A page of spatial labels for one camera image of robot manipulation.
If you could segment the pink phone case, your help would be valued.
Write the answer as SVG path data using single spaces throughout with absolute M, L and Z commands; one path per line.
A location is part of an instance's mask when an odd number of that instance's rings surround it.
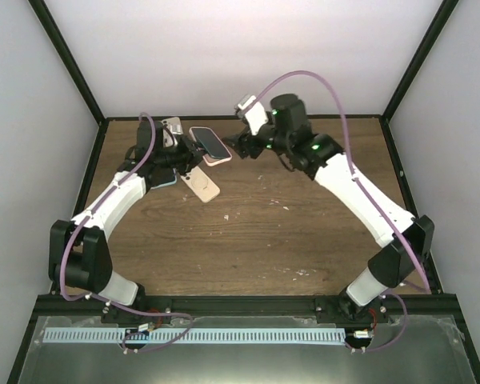
M 214 159 L 211 156 L 209 156 L 208 154 L 204 154 L 203 159 L 204 159 L 205 164 L 207 164 L 208 166 L 217 166 L 217 165 L 222 164 L 224 162 L 230 161 L 232 159 L 232 155 L 231 155 L 230 158 L 226 158 L 226 159 Z

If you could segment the black screen phone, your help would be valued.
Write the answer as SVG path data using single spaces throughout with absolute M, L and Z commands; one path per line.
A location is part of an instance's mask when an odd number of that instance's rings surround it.
M 211 128 L 191 127 L 190 134 L 212 158 L 226 159 L 231 157 L 227 147 Z

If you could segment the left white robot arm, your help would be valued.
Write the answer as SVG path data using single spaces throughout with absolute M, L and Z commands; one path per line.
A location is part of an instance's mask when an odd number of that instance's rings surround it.
M 147 314 L 143 289 L 114 271 L 108 241 L 128 210 L 152 190 L 192 171 L 204 151 L 184 135 L 179 118 L 141 117 L 134 146 L 112 181 L 82 212 L 50 229 L 48 275 L 60 288 L 79 288 L 119 305 L 128 322 Z

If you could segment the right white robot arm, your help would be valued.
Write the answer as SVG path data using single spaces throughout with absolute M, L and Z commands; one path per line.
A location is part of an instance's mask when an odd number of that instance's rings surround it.
M 380 250 L 339 299 L 340 315 L 358 322 L 377 296 L 422 269 L 434 223 L 393 202 L 348 163 L 346 151 L 331 136 L 313 132 L 305 104 L 297 95 L 279 95 L 270 105 L 272 110 L 267 112 L 255 96 L 245 96 L 235 113 L 246 126 L 223 141 L 241 158 L 256 159 L 264 150 L 286 156 L 286 168 L 300 170 L 331 192 L 368 229 Z

